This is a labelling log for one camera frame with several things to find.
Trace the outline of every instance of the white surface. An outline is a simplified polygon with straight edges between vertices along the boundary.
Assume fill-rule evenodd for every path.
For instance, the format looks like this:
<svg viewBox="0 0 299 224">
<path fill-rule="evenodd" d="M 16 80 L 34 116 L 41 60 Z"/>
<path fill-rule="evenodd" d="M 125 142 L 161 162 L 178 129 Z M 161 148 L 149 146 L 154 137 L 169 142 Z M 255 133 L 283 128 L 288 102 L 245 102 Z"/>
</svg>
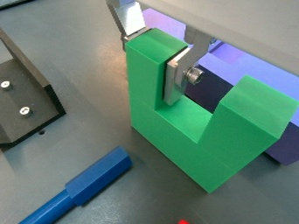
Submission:
<svg viewBox="0 0 299 224">
<path fill-rule="evenodd" d="M 297 0 L 138 0 L 299 75 Z"/>
</svg>

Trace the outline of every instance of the mounting hole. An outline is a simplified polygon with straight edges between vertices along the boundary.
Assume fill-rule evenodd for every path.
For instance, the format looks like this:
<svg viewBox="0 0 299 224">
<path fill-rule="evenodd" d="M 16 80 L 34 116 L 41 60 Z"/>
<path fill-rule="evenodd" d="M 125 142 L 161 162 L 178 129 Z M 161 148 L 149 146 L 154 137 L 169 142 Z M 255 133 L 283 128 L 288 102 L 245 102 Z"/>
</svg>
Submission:
<svg viewBox="0 0 299 224">
<path fill-rule="evenodd" d="M 41 129 L 41 130 L 38 131 L 38 135 L 42 136 L 44 133 L 45 133 L 45 129 Z"/>
</svg>

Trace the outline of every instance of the metal bracket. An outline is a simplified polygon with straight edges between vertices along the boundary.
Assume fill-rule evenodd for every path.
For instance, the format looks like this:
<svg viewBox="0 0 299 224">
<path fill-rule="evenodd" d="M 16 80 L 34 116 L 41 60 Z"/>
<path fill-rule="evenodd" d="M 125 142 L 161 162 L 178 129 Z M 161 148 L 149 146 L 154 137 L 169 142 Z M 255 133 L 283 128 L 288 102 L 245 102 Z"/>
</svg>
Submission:
<svg viewBox="0 0 299 224">
<path fill-rule="evenodd" d="M 13 58 L 0 64 L 0 148 L 12 147 L 64 114 L 52 85 L 0 29 Z"/>
<path fill-rule="evenodd" d="M 212 37 L 201 31 L 185 27 L 184 40 L 193 44 L 166 63 L 162 100 L 168 105 L 180 99 L 184 94 L 186 81 L 194 85 L 202 71 L 193 64 L 208 52 Z"/>
<path fill-rule="evenodd" d="M 148 31 L 140 4 L 134 0 L 106 0 L 106 7 L 121 33 L 122 49 L 125 43 Z"/>
</svg>

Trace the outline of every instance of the red object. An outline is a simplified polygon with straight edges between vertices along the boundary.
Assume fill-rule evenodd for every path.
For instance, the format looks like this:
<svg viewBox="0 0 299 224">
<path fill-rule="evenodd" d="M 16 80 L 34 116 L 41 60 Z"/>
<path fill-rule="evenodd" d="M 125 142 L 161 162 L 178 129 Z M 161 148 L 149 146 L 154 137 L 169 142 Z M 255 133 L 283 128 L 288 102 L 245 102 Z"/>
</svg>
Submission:
<svg viewBox="0 0 299 224">
<path fill-rule="evenodd" d="M 186 220 L 180 220 L 178 224 L 189 224 Z"/>
</svg>

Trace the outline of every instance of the dark navy block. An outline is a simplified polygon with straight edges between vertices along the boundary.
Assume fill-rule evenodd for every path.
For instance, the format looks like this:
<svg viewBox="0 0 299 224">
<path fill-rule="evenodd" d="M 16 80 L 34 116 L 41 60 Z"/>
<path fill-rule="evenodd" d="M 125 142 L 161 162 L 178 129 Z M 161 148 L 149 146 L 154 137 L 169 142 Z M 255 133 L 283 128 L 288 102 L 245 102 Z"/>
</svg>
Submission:
<svg viewBox="0 0 299 224">
<path fill-rule="evenodd" d="M 200 70 L 204 71 L 204 77 L 196 86 L 186 85 L 185 95 L 213 113 L 232 85 L 202 66 Z M 288 123 L 280 139 L 265 150 L 265 154 L 281 165 L 289 165 L 299 160 L 299 127 L 292 122 Z"/>
</svg>

